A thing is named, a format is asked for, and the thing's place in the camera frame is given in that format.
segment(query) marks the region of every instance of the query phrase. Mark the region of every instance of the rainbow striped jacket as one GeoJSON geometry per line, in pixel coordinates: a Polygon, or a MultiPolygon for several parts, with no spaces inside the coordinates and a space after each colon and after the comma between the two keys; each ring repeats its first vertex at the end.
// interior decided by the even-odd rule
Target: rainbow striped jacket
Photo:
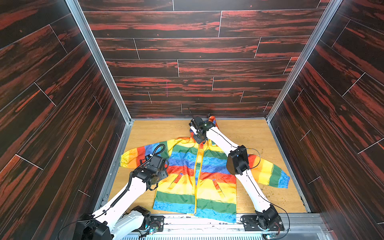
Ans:
{"type": "MultiPolygon", "coordinates": [[[[216,124],[214,117],[209,120],[216,124]]],[[[153,209],[236,222],[236,177],[227,170],[227,155],[211,140],[198,144],[192,137],[179,137],[138,147],[122,155],[120,166],[136,168],[161,143],[169,176],[159,182],[153,209]]],[[[248,160],[253,167],[260,158],[249,155],[248,160]]],[[[267,160],[251,171],[261,184],[288,188],[290,177],[267,160]]]]}

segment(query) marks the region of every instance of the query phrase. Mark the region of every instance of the white robotic arm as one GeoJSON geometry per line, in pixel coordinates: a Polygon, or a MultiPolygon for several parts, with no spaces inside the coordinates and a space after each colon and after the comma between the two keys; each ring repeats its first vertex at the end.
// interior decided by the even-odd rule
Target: white robotic arm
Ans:
{"type": "Polygon", "coordinates": [[[137,206],[129,214],[123,214],[141,194],[156,189],[159,181],[168,176],[165,166],[168,160],[157,155],[164,149],[164,144],[158,145],[152,154],[145,156],[144,163],[130,172],[128,183],[118,194],[93,214],[84,214],[76,224],[73,240],[120,240],[136,229],[151,233],[148,210],[137,206]]]}
{"type": "Polygon", "coordinates": [[[250,196],[256,210],[259,227],[268,230],[276,222],[281,222],[274,205],[267,200],[251,173],[248,165],[247,149],[228,139],[210,121],[204,122],[201,118],[196,117],[192,119],[189,126],[195,134],[194,139],[198,143],[210,139],[228,156],[227,169],[243,184],[250,196]]]}
{"type": "MultiPolygon", "coordinates": [[[[224,134],[220,132],[217,127],[211,127],[209,130],[207,130],[206,136],[208,139],[214,141],[215,144],[217,144],[217,146],[219,146],[227,156],[231,151],[236,151],[238,148],[238,145],[229,140],[224,134]]],[[[242,174],[235,174],[235,176],[244,186],[253,202],[253,206],[255,207],[256,211],[263,212],[263,210],[265,211],[270,207],[270,203],[265,201],[267,198],[261,191],[260,187],[257,185],[250,169],[243,171],[242,174]]]]}
{"type": "MultiPolygon", "coordinates": [[[[189,126],[198,143],[210,139],[225,152],[228,156],[228,171],[239,179],[249,194],[259,227],[268,230],[280,217],[251,174],[246,148],[228,139],[212,122],[193,118],[189,126]]],[[[145,162],[131,172],[129,182],[116,196],[93,214],[84,214],[76,224],[73,240],[120,240],[135,229],[147,230],[150,215],[148,210],[137,206],[129,214],[121,216],[141,194],[148,189],[154,190],[151,186],[156,184],[157,187],[159,181],[168,176],[165,167],[168,161],[157,156],[164,149],[164,144],[158,145],[152,154],[146,156],[145,162]]]]}

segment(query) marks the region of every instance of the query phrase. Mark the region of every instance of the dark red wood paneling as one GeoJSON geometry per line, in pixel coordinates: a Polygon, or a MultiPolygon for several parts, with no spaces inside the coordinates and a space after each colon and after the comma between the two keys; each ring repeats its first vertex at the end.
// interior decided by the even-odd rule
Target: dark red wood paneling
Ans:
{"type": "Polygon", "coordinates": [[[291,127],[295,127],[293,134],[296,136],[296,139],[300,141],[305,136],[305,134],[308,133],[308,131],[310,130],[310,127],[307,125],[303,117],[300,115],[299,111],[297,110],[297,108],[293,104],[292,99],[289,96],[284,98],[282,105],[283,106],[281,108],[281,113],[285,115],[288,124],[291,127]]]}
{"type": "Polygon", "coordinates": [[[288,91],[288,96],[292,99],[293,102],[295,102],[302,90],[303,87],[300,85],[299,81],[295,81],[288,91]]]}
{"type": "MultiPolygon", "coordinates": [[[[192,115],[190,113],[179,113],[179,114],[163,114],[163,113],[144,113],[144,114],[131,114],[131,116],[135,119],[146,119],[146,118],[187,118],[192,119],[192,115]]],[[[208,118],[208,114],[194,114],[194,116],[198,116],[201,118],[208,118]]]]}
{"type": "Polygon", "coordinates": [[[382,0],[343,1],[338,13],[384,33],[382,0]]]}
{"type": "Polygon", "coordinates": [[[0,48],[70,13],[63,0],[1,1],[0,9],[0,48]]]}
{"type": "Polygon", "coordinates": [[[382,84],[364,74],[344,95],[344,98],[384,134],[384,86],[382,84]]]}
{"type": "Polygon", "coordinates": [[[319,178],[309,184],[310,191],[314,195],[320,208],[320,215],[330,230],[338,236],[337,240],[358,239],[354,229],[349,228],[350,224],[341,212],[340,207],[329,192],[323,179],[319,178]]]}
{"type": "Polygon", "coordinates": [[[0,170],[54,109],[47,96],[32,84],[0,111],[0,170]]]}
{"type": "Polygon", "coordinates": [[[258,103],[195,103],[181,104],[183,113],[188,113],[188,108],[192,113],[203,114],[209,113],[215,115],[217,113],[263,113],[268,102],[258,103]]]}
{"type": "Polygon", "coordinates": [[[65,55],[50,26],[0,49],[0,109],[65,55]]]}
{"type": "Polygon", "coordinates": [[[140,59],[253,58],[260,38],[135,39],[140,59]]]}
{"type": "Polygon", "coordinates": [[[220,37],[311,35],[323,11],[223,11],[220,37]]]}
{"type": "Polygon", "coordinates": [[[94,63],[94,58],[83,41],[40,77],[36,84],[58,105],[94,63]]]}
{"type": "Polygon", "coordinates": [[[96,90],[93,95],[102,109],[109,103],[109,100],[113,98],[111,91],[105,81],[103,81],[101,86],[96,90]]]}
{"type": "Polygon", "coordinates": [[[317,170],[323,180],[332,186],[329,190],[347,221],[356,226],[360,224],[363,230],[360,230],[361,236],[369,232],[369,238],[380,239],[380,233],[372,226],[374,221],[384,220],[384,185],[371,175],[369,168],[333,128],[327,115],[314,104],[306,89],[296,100],[295,106],[323,146],[323,150],[319,151],[325,151],[331,159],[333,165],[328,164],[328,168],[318,167],[317,170]],[[359,219],[364,219],[365,224],[361,225],[359,219]]]}
{"type": "Polygon", "coordinates": [[[322,41],[317,43],[308,62],[340,95],[364,73],[322,41]]]}
{"type": "Polygon", "coordinates": [[[215,113],[209,114],[210,116],[215,116],[217,118],[265,118],[267,116],[267,112],[264,113],[215,113]]]}
{"type": "Polygon", "coordinates": [[[113,77],[120,91],[212,91],[212,77],[113,77]]]}
{"type": "Polygon", "coordinates": [[[153,103],[153,104],[126,103],[126,106],[129,111],[129,114],[178,114],[178,113],[181,113],[180,103],[153,103]]]}
{"type": "Polygon", "coordinates": [[[117,123],[115,125],[114,131],[119,136],[119,138],[121,138],[126,123],[120,111],[116,111],[115,118],[117,118],[117,123]]]}
{"type": "Polygon", "coordinates": [[[83,35],[80,33],[80,29],[72,14],[68,14],[56,22],[51,23],[51,27],[67,53],[84,41],[83,35]]]}
{"type": "Polygon", "coordinates": [[[309,36],[262,37],[255,58],[298,57],[309,36]]]}
{"type": "Polygon", "coordinates": [[[152,103],[149,92],[120,91],[121,97],[127,103],[152,103]]]}
{"type": "MultiPolygon", "coordinates": [[[[65,218],[63,222],[63,226],[67,226],[71,222],[78,221],[80,217],[84,214],[86,211],[87,205],[89,205],[89,202],[91,201],[90,197],[81,193],[77,192],[76,197],[73,200],[73,203],[71,205],[71,208],[68,211],[67,217],[65,218]]],[[[71,224],[67,228],[65,228],[61,233],[60,233],[60,239],[72,239],[73,238],[73,233],[76,225],[71,224]]]]}
{"type": "Polygon", "coordinates": [[[101,189],[104,185],[105,178],[108,174],[109,168],[111,166],[111,162],[116,153],[118,144],[120,142],[120,138],[115,134],[115,126],[119,124],[118,118],[114,115],[114,118],[109,125],[104,137],[97,149],[94,159],[92,161],[96,161],[98,164],[97,168],[89,169],[88,171],[92,171],[90,181],[80,189],[81,191],[87,193],[91,196],[91,201],[87,208],[87,212],[94,212],[94,208],[96,206],[96,202],[99,198],[101,189]]]}
{"type": "Polygon", "coordinates": [[[384,183],[384,139],[359,154],[360,158],[372,170],[372,173],[384,183]]]}
{"type": "Polygon", "coordinates": [[[172,11],[171,0],[79,0],[83,11],[172,11]]]}
{"type": "Polygon", "coordinates": [[[150,92],[152,103],[239,103],[242,94],[242,91],[150,92]]]}
{"type": "Polygon", "coordinates": [[[277,112],[276,114],[280,116],[279,126],[281,126],[275,130],[276,137],[288,159],[288,162],[290,163],[292,171],[299,183],[300,189],[303,191],[304,197],[308,202],[310,210],[312,212],[319,212],[316,201],[310,193],[307,184],[308,181],[304,178],[301,168],[296,161],[297,152],[302,152],[302,149],[300,148],[300,145],[297,144],[298,140],[294,137],[292,128],[286,124],[287,121],[283,121],[283,118],[285,117],[281,113],[277,112]],[[291,142],[296,143],[294,147],[291,146],[291,142]]]}
{"type": "Polygon", "coordinates": [[[253,76],[282,74],[289,58],[179,60],[180,76],[253,76]]]}
{"type": "Polygon", "coordinates": [[[332,48],[384,84],[384,34],[350,21],[332,48]]]}
{"type": "Polygon", "coordinates": [[[329,4],[330,0],[320,0],[317,8],[326,8],[329,4]]]}
{"type": "Polygon", "coordinates": [[[121,125],[121,123],[124,121],[120,120],[119,114],[120,114],[120,111],[119,110],[115,111],[113,108],[112,111],[108,113],[108,115],[111,115],[111,120],[108,122],[108,124],[104,124],[105,128],[104,129],[101,128],[102,131],[99,130],[97,132],[97,134],[99,134],[100,136],[100,144],[98,146],[99,148],[101,148],[100,149],[101,151],[99,151],[99,153],[105,154],[106,147],[110,147],[108,159],[105,159],[104,158],[105,156],[103,154],[101,156],[95,155],[95,157],[92,159],[92,162],[87,166],[87,172],[84,174],[84,180],[79,186],[79,189],[81,191],[85,192],[88,195],[93,195],[96,198],[98,198],[98,196],[95,195],[94,187],[97,184],[102,184],[100,181],[105,179],[106,174],[109,170],[110,164],[113,160],[113,155],[116,152],[117,145],[119,144],[119,141],[120,141],[119,135],[115,132],[115,128],[118,125],[121,125]]]}
{"type": "Polygon", "coordinates": [[[139,59],[133,38],[96,38],[105,59],[139,59]]]}
{"type": "Polygon", "coordinates": [[[79,192],[79,186],[82,181],[89,180],[86,179],[84,175],[87,171],[87,166],[89,166],[93,156],[95,155],[95,152],[96,150],[94,150],[88,142],[83,143],[79,155],[73,161],[70,170],[58,189],[52,204],[49,206],[32,239],[41,240],[57,238],[58,232],[61,227],[64,226],[63,224],[65,218],[68,215],[71,215],[70,208],[74,203],[77,193],[79,192]]]}
{"type": "Polygon", "coordinates": [[[221,12],[85,12],[97,38],[209,38],[221,12]]]}
{"type": "Polygon", "coordinates": [[[288,75],[215,77],[213,91],[281,89],[288,75]]]}
{"type": "Polygon", "coordinates": [[[175,60],[106,60],[113,76],[177,77],[175,60]]]}
{"type": "Polygon", "coordinates": [[[18,154],[45,168],[65,135],[70,130],[75,131],[73,126],[76,120],[82,115],[83,110],[87,108],[87,104],[92,100],[95,90],[102,81],[101,72],[94,65],[66,99],[58,105],[55,112],[18,151],[18,154]]]}
{"type": "Polygon", "coordinates": [[[88,153],[93,155],[95,152],[85,140],[83,144],[87,147],[83,148],[79,138],[84,136],[79,132],[76,134],[78,137],[68,135],[63,141],[61,149],[55,153],[13,218],[7,223],[6,230],[0,233],[2,239],[31,239],[39,227],[41,229],[52,226],[56,228],[56,233],[58,232],[60,225],[50,221],[52,218],[52,221],[57,221],[55,218],[60,217],[61,211],[65,211],[60,208],[68,201],[69,193],[77,190],[77,185],[82,180],[76,176],[83,177],[81,173],[86,171],[86,168],[80,167],[81,163],[86,165],[86,162],[92,159],[88,153]],[[55,196],[60,197],[60,200],[55,202],[55,196]],[[55,209],[51,208],[52,214],[46,214],[52,202],[55,209]]]}
{"type": "Polygon", "coordinates": [[[14,156],[0,171],[0,232],[41,174],[41,169],[14,156]]]}
{"type": "Polygon", "coordinates": [[[251,102],[274,102],[277,96],[280,93],[280,89],[272,90],[255,90],[255,91],[244,91],[244,94],[241,98],[242,103],[251,103],[251,102]]]}
{"type": "Polygon", "coordinates": [[[296,80],[355,152],[360,152],[383,137],[308,62],[296,80]]]}
{"type": "Polygon", "coordinates": [[[273,10],[316,8],[318,0],[174,0],[175,11],[273,10]]]}
{"type": "Polygon", "coordinates": [[[332,47],[348,22],[349,18],[346,18],[336,12],[323,35],[320,37],[321,41],[332,47]]]}
{"type": "Polygon", "coordinates": [[[295,66],[297,60],[299,59],[299,57],[291,57],[289,63],[287,64],[287,67],[285,68],[284,70],[284,74],[290,74],[293,67],[295,66]]]}
{"type": "Polygon", "coordinates": [[[113,104],[114,99],[110,98],[108,104],[101,111],[99,110],[92,119],[91,126],[93,127],[87,136],[87,140],[96,150],[99,149],[104,134],[113,120],[116,111],[113,104]]]}

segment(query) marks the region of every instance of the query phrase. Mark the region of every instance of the aluminum frame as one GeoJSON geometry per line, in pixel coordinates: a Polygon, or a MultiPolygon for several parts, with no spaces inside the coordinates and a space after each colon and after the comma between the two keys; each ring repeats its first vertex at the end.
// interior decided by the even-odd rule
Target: aluminum frame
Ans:
{"type": "Polygon", "coordinates": [[[127,142],[132,130],[133,122],[134,120],[132,120],[129,124],[128,123],[125,124],[124,130],[121,134],[119,145],[116,149],[116,153],[113,157],[111,166],[109,167],[107,177],[104,180],[103,187],[101,188],[101,191],[100,191],[98,200],[96,202],[95,208],[93,209],[93,212],[95,212],[96,210],[98,210],[108,202],[108,198],[111,193],[112,186],[116,178],[116,174],[118,173],[118,170],[119,170],[120,158],[121,158],[121,155],[124,153],[125,147],[127,146],[127,142]]]}
{"type": "Polygon", "coordinates": [[[291,176],[291,179],[292,179],[293,183],[295,184],[295,187],[296,187],[296,189],[297,189],[297,192],[299,193],[299,196],[300,196],[301,200],[303,201],[305,210],[306,210],[307,212],[311,212],[311,209],[310,209],[310,207],[309,207],[309,205],[308,205],[307,200],[305,199],[305,196],[304,196],[304,194],[303,194],[303,191],[301,190],[301,187],[300,187],[300,185],[299,185],[299,182],[297,181],[297,179],[296,179],[296,177],[295,177],[295,174],[294,174],[293,171],[292,171],[291,165],[289,164],[288,159],[287,159],[287,157],[286,157],[286,155],[285,155],[285,153],[284,153],[284,151],[283,151],[283,148],[281,147],[280,142],[279,142],[279,140],[277,139],[277,136],[276,136],[276,134],[275,134],[275,131],[273,130],[272,125],[271,125],[270,122],[267,121],[267,124],[268,124],[268,127],[269,127],[269,129],[270,129],[270,131],[271,131],[271,133],[272,133],[273,138],[275,139],[277,148],[279,149],[280,154],[281,154],[281,156],[283,157],[284,163],[285,163],[285,165],[287,166],[287,169],[288,169],[288,172],[289,172],[289,174],[290,174],[290,176],[291,176]]]}
{"type": "Polygon", "coordinates": [[[342,1],[343,0],[331,0],[328,6],[325,8],[323,15],[321,16],[310,38],[308,39],[307,44],[305,45],[303,51],[301,52],[299,59],[297,60],[287,80],[285,81],[283,89],[280,91],[275,103],[273,104],[271,110],[267,114],[266,116],[267,122],[270,122],[272,120],[277,109],[280,107],[288,91],[291,89],[301,69],[304,67],[304,64],[307,62],[317,42],[320,40],[320,37],[323,35],[325,29],[327,28],[329,22],[335,15],[336,10],[339,8],[342,1]]]}

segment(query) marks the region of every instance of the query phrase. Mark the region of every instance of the black cable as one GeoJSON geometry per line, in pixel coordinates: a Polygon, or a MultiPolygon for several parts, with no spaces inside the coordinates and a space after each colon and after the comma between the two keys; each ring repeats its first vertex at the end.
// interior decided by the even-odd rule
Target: black cable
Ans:
{"type": "Polygon", "coordinates": [[[155,149],[153,150],[153,153],[152,153],[152,156],[153,155],[158,155],[160,153],[162,153],[164,151],[164,149],[166,148],[166,146],[164,144],[159,144],[155,147],[155,149]],[[161,149],[159,152],[155,153],[157,149],[159,149],[159,147],[163,147],[163,149],[161,149]]]}
{"type": "Polygon", "coordinates": [[[102,214],[98,215],[97,217],[94,217],[94,218],[91,218],[91,219],[88,219],[88,220],[81,220],[81,221],[75,221],[75,222],[68,223],[67,225],[65,225],[64,227],[62,227],[62,228],[60,229],[59,233],[57,234],[57,239],[60,240],[60,238],[59,238],[60,233],[61,233],[66,227],[68,227],[69,225],[74,224],[74,223],[78,223],[78,222],[88,222],[88,221],[94,220],[94,219],[100,217],[101,215],[104,215],[105,212],[103,212],[102,214]]]}
{"type": "Polygon", "coordinates": [[[250,169],[254,169],[255,167],[259,166],[260,162],[262,161],[262,156],[259,153],[259,151],[257,151],[257,149],[254,149],[254,148],[245,148],[245,149],[253,149],[253,150],[255,150],[259,154],[259,163],[256,166],[251,167],[250,169]]]}
{"type": "Polygon", "coordinates": [[[132,183],[132,178],[133,178],[133,172],[130,172],[127,186],[125,187],[124,191],[115,199],[115,201],[113,201],[110,208],[114,207],[116,203],[124,196],[124,194],[126,194],[129,191],[129,188],[131,187],[131,183],[132,183]]]}
{"type": "MultiPolygon", "coordinates": [[[[252,183],[253,187],[256,189],[256,192],[260,195],[259,191],[257,190],[256,186],[253,184],[253,182],[252,182],[251,178],[249,177],[248,173],[247,173],[247,177],[249,178],[249,181],[252,183]]],[[[264,201],[269,202],[270,204],[272,204],[273,206],[276,206],[276,207],[280,208],[280,209],[283,210],[283,211],[285,212],[285,214],[287,215],[287,217],[288,217],[288,230],[287,230],[287,232],[284,234],[284,236],[282,236],[282,237],[280,237],[280,238],[273,238],[273,239],[271,239],[271,240],[282,239],[283,237],[285,237],[285,236],[288,234],[289,229],[291,228],[291,221],[289,220],[289,215],[288,215],[287,211],[286,211],[285,209],[283,209],[282,207],[279,207],[278,205],[273,204],[273,203],[271,203],[270,201],[266,200],[266,199],[263,198],[261,195],[260,195],[260,197],[261,197],[262,199],[264,199],[264,201]]]]}
{"type": "MultiPolygon", "coordinates": [[[[158,155],[158,154],[160,154],[160,153],[162,153],[163,151],[164,151],[164,149],[166,148],[166,146],[164,145],[164,144],[159,144],[159,145],[157,145],[156,147],[155,147],[155,149],[153,150],[153,152],[152,152],[152,156],[147,160],[147,161],[145,161],[144,163],[142,163],[139,167],[137,167],[136,169],[138,169],[138,168],[140,168],[141,166],[143,166],[145,163],[147,163],[147,162],[149,162],[151,159],[152,159],[152,157],[153,157],[153,155],[158,155]]],[[[129,191],[129,188],[131,187],[131,182],[132,182],[132,178],[133,178],[133,172],[134,171],[132,171],[132,172],[130,172],[129,173],[129,181],[128,181],[128,184],[127,184],[127,186],[125,187],[125,189],[124,189],[124,191],[115,199],[115,201],[113,201],[113,203],[111,204],[111,206],[110,207],[114,207],[115,205],[116,205],[116,203],[129,191]]]]}

